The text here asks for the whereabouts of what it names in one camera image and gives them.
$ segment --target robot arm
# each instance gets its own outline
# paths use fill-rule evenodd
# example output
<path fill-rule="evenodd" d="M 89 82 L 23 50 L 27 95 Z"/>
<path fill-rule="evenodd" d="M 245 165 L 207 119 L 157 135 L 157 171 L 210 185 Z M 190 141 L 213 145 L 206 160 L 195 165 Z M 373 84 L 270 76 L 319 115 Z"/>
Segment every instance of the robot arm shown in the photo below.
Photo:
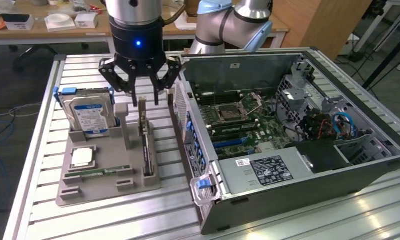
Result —
<path fill-rule="evenodd" d="M 183 12 L 185 5 L 167 20 L 162 20 L 161 0 L 106 0 L 109 24 L 115 54 L 102 59 L 98 71 L 117 92 L 125 92 L 137 106 L 135 78 L 149 77 L 153 86 L 154 104 L 158 105 L 158 93 L 169 89 L 181 70 L 177 58 L 166 58 L 162 45 L 162 27 L 174 22 Z M 163 78 L 157 72 L 163 64 L 167 71 Z M 121 79 L 114 68 L 127 74 Z"/>
<path fill-rule="evenodd" d="M 271 32 L 273 0 L 201 0 L 190 54 L 219 54 L 223 42 L 255 52 Z"/>
<path fill-rule="evenodd" d="M 171 88 L 181 70 L 179 59 L 166 57 L 163 52 L 162 27 L 179 17 L 185 5 L 167 20 L 161 18 L 161 0 L 106 0 L 106 8 L 115 54 L 99 61 L 98 71 L 114 90 L 131 97 L 134 106 L 135 78 L 149 77 L 158 105 L 158 93 Z M 223 42 L 247 52 L 257 51 L 271 31 L 270 10 L 271 0 L 241 0 L 234 7 L 231 0 L 201 0 L 189 53 L 223 53 Z M 167 71 L 159 79 L 157 72 L 163 64 Z M 117 75 L 115 67 L 127 74 L 127 80 Z"/>

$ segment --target chair leg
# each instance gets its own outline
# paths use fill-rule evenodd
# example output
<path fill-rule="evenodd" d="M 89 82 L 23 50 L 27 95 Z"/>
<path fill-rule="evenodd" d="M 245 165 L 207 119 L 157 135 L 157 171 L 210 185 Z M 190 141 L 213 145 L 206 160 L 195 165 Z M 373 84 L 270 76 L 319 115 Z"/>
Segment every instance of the chair leg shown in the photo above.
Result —
<path fill-rule="evenodd" d="M 18 46 L 15 46 L 15 45 L 9 45 L 7 49 L 10 50 L 11 53 L 14 53 L 19 50 Z"/>
<path fill-rule="evenodd" d="M 82 50 L 87 50 L 87 49 L 89 49 L 89 44 L 81 43 L 81 49 L 82 49 Z"/>
<path fill-rule="evenodd" d="M 39 45 L 39 48 L 46 49 L 53 55 L 58 55 L 58 52 L 49 45 Z"/>
<path fill-rule="evenodd" d="M 41 45 L 33 45 L 13 61 L 13 71 L 22 72 L 23 68 L 21 66 L 22 61 L 29 58 L 34 52 L 41 49 Z"/>
<path fill-rule="evenodd" d="M 57 55 L 58 53 L 54 51 L 54 49 L 46 45 L 46 44 L 38 44 L 33 45 L 13 61 L 13 71 L 22 72 L 23 67 L 21 66 L 22 61 L 27 59 L 39 49 L 47 50 L 53 55 Z"/>

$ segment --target motherboard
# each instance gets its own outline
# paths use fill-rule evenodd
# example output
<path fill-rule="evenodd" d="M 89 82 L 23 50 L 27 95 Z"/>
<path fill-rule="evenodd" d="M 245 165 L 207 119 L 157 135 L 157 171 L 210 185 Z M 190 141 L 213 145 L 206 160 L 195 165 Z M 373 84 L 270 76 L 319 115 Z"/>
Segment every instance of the motherboard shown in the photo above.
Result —
<path fill-rule="evenodd" d="M 198 108 L 219 160 L 283 149 L 293 141 L 261 92 L 197 94 Z"/>

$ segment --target power supply label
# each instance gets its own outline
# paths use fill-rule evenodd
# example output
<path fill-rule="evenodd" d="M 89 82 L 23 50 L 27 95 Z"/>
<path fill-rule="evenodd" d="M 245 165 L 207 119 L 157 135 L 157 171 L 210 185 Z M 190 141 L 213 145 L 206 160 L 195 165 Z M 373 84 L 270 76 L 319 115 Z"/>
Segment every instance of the power supply label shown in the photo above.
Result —
<path fill-rule="evenodd" d="M 291 180 L 291 174 L 279 156 L 250 160 L 257 180 L 262 186 Z"/>

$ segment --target barcode sticker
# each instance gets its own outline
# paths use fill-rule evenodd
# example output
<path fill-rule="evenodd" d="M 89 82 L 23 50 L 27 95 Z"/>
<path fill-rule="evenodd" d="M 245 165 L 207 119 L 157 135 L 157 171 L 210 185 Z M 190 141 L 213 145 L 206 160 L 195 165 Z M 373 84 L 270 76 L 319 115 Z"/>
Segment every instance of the barcode sticker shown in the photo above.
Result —
<path fill-rule="evenodd" d="M 238 167 L 250 165 L 250 160 L 249 160 L 247 158 L 235 160 L 234 162 L 237 163 L 237 166 L 238 166 Z"/>
<path fill-rule="evenodd" d="M 85 35 L 86 36 L 105 36 L 106 33 L 103 33 L 103 32 L 87 32 Z"/>

